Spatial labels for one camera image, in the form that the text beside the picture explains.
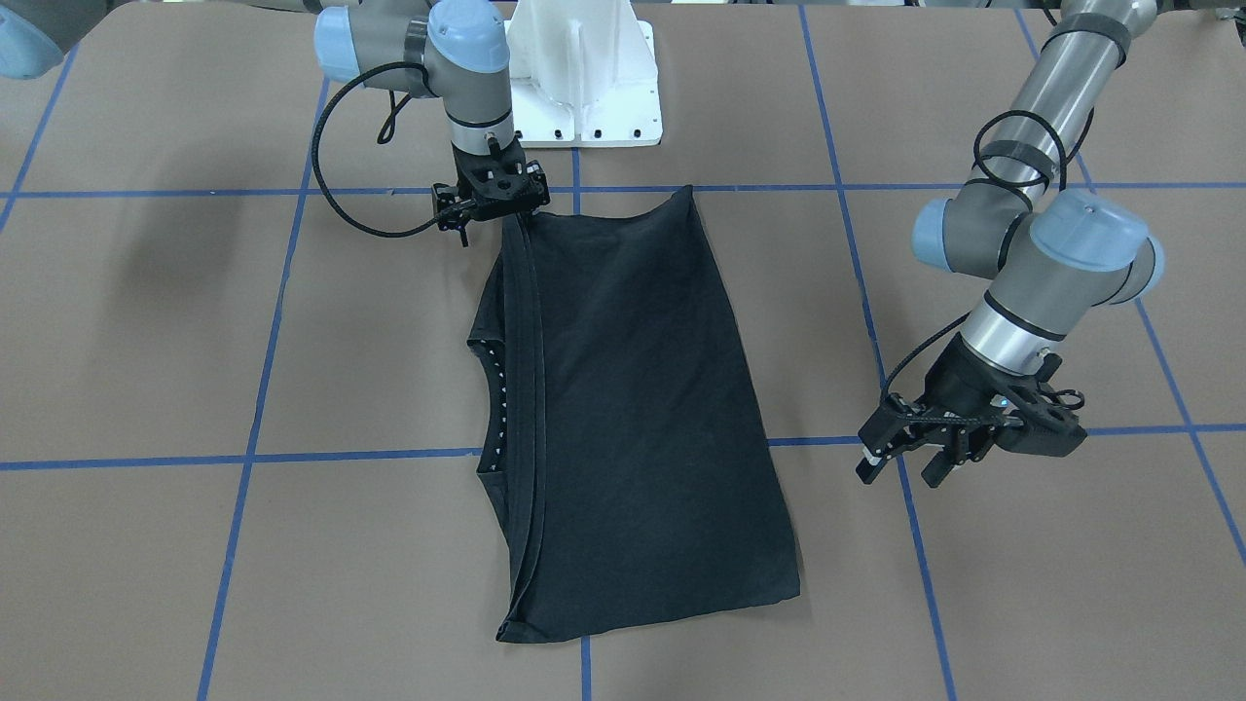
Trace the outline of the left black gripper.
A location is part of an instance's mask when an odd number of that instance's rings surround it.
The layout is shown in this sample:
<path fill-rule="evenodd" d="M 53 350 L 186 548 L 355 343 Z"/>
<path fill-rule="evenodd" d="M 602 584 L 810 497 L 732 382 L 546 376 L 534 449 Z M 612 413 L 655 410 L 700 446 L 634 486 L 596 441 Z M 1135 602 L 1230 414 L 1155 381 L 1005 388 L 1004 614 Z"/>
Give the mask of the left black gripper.
<path fill-rule="evenodd" d="M 885 464 L 923 445 L 939 447 L 921 471 L 931 489 L 963 461 L 983 461 L 997 447 L 994 433 L 1009 407 L 991 387 L 991 371 L 1006 369 L 989 362 L 957 332 L 926 374 L 923 393 L 913 402 L 891 391 L 895 377 L 890 376 L 878 407 L 858 430 L 862 447 L 856 476 L 861 483 L 873 484 Z"/>

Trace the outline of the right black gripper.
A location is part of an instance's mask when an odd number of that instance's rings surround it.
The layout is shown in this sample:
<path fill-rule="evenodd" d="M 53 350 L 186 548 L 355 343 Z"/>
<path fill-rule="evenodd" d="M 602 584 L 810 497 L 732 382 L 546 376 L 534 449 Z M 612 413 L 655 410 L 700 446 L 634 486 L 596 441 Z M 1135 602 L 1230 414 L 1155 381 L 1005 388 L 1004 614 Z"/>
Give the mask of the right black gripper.
<path fill-rule="evenodd" d="M 537 161 L 527 161 L 525 146 L 513 141 L 503 147 L 491 142 L 486 154 L 468 154 L 454 147 L 459 182 L 435 183 L 434 220 L 441 232 L 459 232 L 472 220 L 511 215 L 517 240 L 530 240 L 538 209 L 551 200 L 546 172 Z"/>

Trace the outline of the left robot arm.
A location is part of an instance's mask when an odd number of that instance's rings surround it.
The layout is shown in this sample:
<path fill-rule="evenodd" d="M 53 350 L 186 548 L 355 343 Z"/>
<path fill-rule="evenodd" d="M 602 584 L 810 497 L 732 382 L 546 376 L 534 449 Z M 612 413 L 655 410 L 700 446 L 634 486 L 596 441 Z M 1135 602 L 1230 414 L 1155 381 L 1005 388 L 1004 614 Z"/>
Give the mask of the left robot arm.
<path fill-rule="evenodd" d="M 1091 308 L 1155 288 L 1164 248 L 1148 222 L 1068 183 L 1108 81 L 1166 1 L 1064 1 L 1011 108 L 971 147 L 971 176 L 915 220 L 926 265 L 988 280 L 974 308 L 937 332 L 947 346 L 918 398 L 886 379 L 860 430 L 856 474 L 871 484 L 888 461 L 934 445 L 931 488 L 991 449 L 1062 458 L 1082 446 L 1080 391 L 1050 385 L 1059 347 Z"/>

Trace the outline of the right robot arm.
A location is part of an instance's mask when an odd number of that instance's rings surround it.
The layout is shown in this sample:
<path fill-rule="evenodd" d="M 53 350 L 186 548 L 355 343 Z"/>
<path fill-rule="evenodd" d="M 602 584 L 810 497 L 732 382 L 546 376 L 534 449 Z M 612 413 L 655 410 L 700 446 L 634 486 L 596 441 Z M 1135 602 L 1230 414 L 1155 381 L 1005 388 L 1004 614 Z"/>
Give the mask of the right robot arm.
<path fill-rule="evenodd" d="M 312 134 L 312 174 L 330 208 L 339 205 L 319 149 L 339 102 L 361 86 L 390 93 L 379 139 L 392 138 L 412 100 L 440 100 L 449 120 L 454 186 L 432 187 L 430 225 L 464 232 L 473 220 L 517 215 L 549 204 L 546 172 L 527 159 L 515 125 L 510 46 L 490 1 L 359 1 L 325 6 L 314 27 L 316 64 L 340 88 Z"/>

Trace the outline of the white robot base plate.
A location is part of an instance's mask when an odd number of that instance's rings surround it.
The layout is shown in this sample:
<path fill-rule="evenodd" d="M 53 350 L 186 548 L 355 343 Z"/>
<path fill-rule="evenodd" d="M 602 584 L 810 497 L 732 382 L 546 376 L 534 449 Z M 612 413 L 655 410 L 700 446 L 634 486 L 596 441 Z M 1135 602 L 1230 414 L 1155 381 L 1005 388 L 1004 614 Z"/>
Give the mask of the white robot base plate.
<path fill-rule="evenodd" d="M 654 30 L 629 1 L 520 1 L 503 26 L 525 147 L 662 142 Z"/>

